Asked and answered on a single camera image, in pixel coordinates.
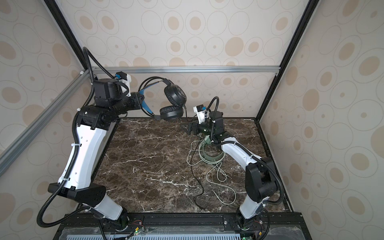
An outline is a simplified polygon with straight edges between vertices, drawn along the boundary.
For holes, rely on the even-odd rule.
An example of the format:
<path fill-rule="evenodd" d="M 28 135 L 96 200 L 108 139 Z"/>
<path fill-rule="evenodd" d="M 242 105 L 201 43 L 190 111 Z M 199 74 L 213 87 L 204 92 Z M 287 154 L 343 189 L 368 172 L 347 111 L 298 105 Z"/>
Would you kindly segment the black blue gaming headphones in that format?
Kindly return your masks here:
<path fill-rule="evenodd" d="M 167 86 L 164 88 L 164 93 L 168 101 L 171 103 L 170 106 L 163 107 L 160 109 L 160 114 L 155 115 L 149 106 L 142 100 L 141 110 L 150 118 L 155 120 L 172 121 L 180 119 L 184 115 L 183 108 L 187 102 L 187 96 L 185 92 L 171 80 L 162 77 L 149 77 L 144 80 L 139 86 L 139 94 L 144 96 L 144 91 L 160 82 L 163 82 Z"/>

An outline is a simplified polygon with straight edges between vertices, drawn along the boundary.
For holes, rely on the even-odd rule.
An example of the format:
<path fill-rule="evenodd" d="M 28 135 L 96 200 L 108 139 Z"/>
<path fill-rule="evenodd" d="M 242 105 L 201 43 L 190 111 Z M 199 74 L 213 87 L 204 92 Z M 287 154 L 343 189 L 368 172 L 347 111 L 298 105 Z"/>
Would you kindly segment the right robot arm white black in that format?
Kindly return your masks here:
<path fill-rule="evenodd" d="M 203 135 L 206 143 L 220 148 L 245 170 L 247 196 L 239 207 L 242 219 L 258 215 L 266 204 L 279 205 L 284 199 L 283 183 L 270 158 L 262 158 L 225 131 L 223 113 L 198 112 L 198 119 L 182 125 L 188 135 Z"/>

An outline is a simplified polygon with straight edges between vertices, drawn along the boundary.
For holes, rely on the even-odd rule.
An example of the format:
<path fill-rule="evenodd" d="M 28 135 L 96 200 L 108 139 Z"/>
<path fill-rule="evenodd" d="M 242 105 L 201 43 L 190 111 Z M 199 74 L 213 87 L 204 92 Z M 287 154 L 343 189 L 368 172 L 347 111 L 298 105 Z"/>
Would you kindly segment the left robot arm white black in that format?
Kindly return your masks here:
<path fill-rule="evenodd" d="M 57 183 L 48 187 L 51 196 L 38 213 L 38 224 L 47 227 L 43 215 L 56 196 L 86 206 L 99 218 L 108 219 L 122 229 L 128 222 L 127 211 L 114 202 L 105 186 L 95 184 L 92 175 L 99 162 L 99 149 L 107 136 L 111 123 L 119 116 L 142 106 L 144 96 L 131 91 L 132 78 L 122 72 L 111 79 L 93 82 L 94 105 L 78 109 L 72 124 L 74 143 L 68 163 Z"/>

